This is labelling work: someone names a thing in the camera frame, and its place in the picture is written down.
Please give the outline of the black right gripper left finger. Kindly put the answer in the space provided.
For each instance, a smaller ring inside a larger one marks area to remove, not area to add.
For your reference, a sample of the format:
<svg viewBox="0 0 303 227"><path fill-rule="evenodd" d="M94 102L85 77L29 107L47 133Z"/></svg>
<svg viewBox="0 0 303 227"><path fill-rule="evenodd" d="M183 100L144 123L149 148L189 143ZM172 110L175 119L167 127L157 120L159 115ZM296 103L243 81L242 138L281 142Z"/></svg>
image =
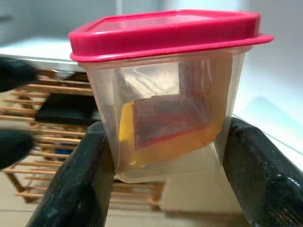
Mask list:
<svg viewBox="0 0 303 227"><path fill-rule="evenodd" d="M57 170L27 226L105 226L114 173L103 124L96 122Z"/></svg>

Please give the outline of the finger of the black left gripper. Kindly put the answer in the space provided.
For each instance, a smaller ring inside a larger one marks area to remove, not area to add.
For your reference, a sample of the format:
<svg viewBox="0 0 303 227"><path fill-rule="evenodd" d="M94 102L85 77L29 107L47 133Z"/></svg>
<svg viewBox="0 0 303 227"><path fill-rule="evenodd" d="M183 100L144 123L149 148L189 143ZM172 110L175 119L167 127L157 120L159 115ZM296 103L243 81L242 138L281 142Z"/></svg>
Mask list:
<svg viewBox="0 0 303 227"><path fill-rule="evenodd" d="M0 130L0 169L26 157L34 146L33 136L24 130Z"/></svg>
<svg viewBox="0 0 303 227"><path fill-rule="evenodd" d="M8 57L0 58L0 91L7 92L36 80L36 69L29 63Z"/></svg>

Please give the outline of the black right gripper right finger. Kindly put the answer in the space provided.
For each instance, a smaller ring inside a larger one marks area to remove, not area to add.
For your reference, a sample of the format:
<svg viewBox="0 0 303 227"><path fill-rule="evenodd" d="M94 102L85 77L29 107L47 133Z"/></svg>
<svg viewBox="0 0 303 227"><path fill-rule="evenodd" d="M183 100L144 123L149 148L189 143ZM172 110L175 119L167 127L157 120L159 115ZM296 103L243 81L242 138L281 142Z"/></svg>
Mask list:
<svg viewBox="0 0 303 227"><path fill-rule="evenodd" d="M231 118L223 168L250 226L303 225L303 174L260 129Z"/></svg>

